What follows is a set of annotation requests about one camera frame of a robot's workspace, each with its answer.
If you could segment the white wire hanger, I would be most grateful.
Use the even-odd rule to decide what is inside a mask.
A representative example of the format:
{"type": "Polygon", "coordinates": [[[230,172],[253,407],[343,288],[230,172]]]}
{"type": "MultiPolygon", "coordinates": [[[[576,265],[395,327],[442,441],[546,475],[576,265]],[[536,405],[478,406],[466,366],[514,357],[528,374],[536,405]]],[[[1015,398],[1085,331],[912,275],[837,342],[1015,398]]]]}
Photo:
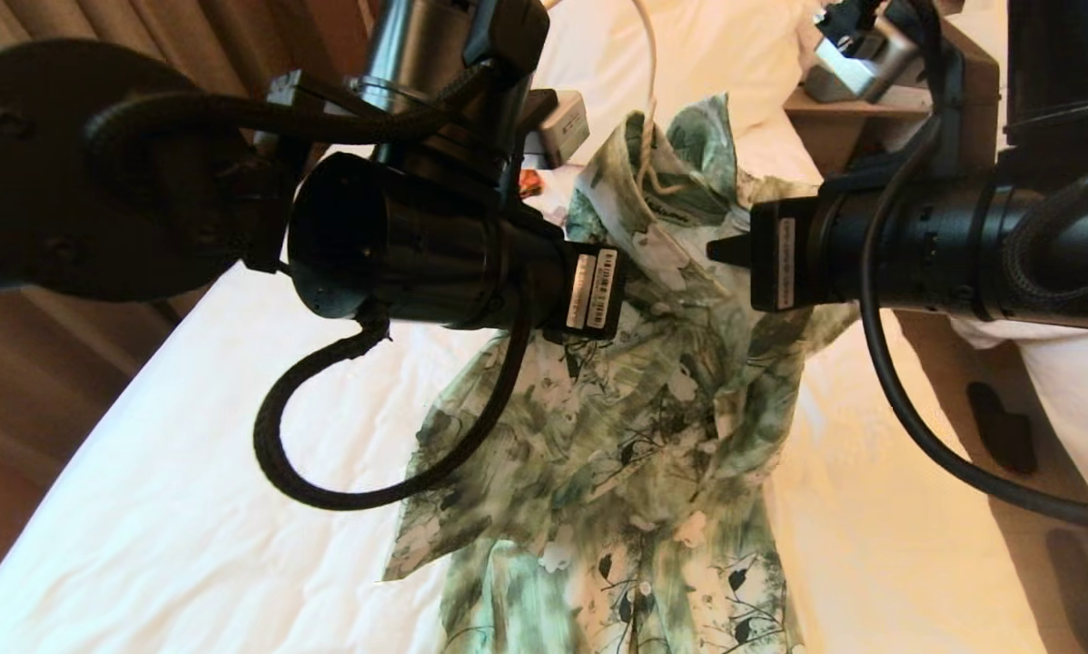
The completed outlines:
{"type": "Polygon", "coordinates": [[[589,137],[576,150],[585,164],[611,129],[631,113],[642,114],[642,152],[634,177],[670,195],[680,183],[657,175],[659,50],[647,0],[541,0],[549,34],[533,83],[584,99],[589,137]]]}

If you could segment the green floral shirt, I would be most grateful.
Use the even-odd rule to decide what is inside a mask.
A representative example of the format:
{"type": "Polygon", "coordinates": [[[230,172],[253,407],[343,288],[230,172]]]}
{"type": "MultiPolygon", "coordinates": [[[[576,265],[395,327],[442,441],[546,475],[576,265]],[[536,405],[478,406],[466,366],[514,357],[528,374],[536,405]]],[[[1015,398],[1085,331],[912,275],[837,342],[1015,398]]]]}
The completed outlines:
{"type": "Polygon", "coordinates": [[[858,318],[761,313],[707,242],[806,193],[740,166],[732,96],[652,138],[613,129],[576,181],[569,239],[620,251],[611,341],[535,334],[506,410],[438,488],[404,502],[383,577],[448,558],[437,654],[806,654],[763,488],[809,355],[858,318]]]}

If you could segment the wooden nightstand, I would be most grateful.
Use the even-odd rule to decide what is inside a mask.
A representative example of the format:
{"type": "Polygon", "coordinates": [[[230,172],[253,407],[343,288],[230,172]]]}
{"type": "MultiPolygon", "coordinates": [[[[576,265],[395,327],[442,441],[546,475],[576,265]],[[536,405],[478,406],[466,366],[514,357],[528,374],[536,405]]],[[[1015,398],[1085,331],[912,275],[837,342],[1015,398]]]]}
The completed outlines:
{"type": "Polygon", "coordinates": [[[893,86],[876,103],[821,104],[801,87],[786,101],[786,115],[824,178],[842,173],[856,157],[895,152],[930,112],[925,88],[893,86]]]}

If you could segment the black slipper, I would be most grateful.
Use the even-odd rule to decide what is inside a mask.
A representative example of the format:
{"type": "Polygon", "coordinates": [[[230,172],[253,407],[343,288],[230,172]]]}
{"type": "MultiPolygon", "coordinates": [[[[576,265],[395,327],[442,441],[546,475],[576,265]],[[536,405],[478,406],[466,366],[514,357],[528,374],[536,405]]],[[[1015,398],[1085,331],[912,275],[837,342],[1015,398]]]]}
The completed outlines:
{"type": "Polygon", "coordinates": [[[997,390],[985,382],[969,382],[966,396],[977,434],[994,462],[1021,476],[1038,471],[1030,419],[1009,412],[997,390]]]}

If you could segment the white duvet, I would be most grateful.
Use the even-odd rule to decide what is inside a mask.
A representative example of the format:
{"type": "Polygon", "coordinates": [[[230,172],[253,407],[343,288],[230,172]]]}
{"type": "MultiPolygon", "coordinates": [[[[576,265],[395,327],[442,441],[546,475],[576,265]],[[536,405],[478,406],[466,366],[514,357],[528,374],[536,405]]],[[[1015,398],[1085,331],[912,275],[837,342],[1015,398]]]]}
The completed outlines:
{"type": "MultiPolygon", "coordinates": [[[[998,103],[996,126],[996,149],[998,152],[1007,148],[1006,108],[1007,91],[1007,13],[1006,0],[962,0],[959,13],[947,17],[950,24],[966,35],[970,41],[979,45],[984,52],[991,55],[998,66],[998,91],[1001,99],[998,103]]],[[[1088,330],[1078,328],[1050,326],[1030,322],[980,322],[975,319],[951,318],[948,320],[959,336],[967,341],[976,349],[996,348],[998,344],[1013,341],[1027,346],[1043,346],[1056,343],[1087,343],[1088,330]]]]}

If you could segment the large white pillow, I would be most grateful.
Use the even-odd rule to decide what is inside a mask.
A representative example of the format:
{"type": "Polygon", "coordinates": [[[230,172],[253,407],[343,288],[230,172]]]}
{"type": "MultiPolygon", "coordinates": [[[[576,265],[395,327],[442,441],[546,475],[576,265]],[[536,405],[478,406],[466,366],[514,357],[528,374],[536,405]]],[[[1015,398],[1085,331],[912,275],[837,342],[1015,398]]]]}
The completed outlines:
{"type": "Polygon", "coordinates": [[[647,0],[659,50],[657,125],[726,92],[735,129],[780,111],[818,38],[829,0],[647,0]]]}

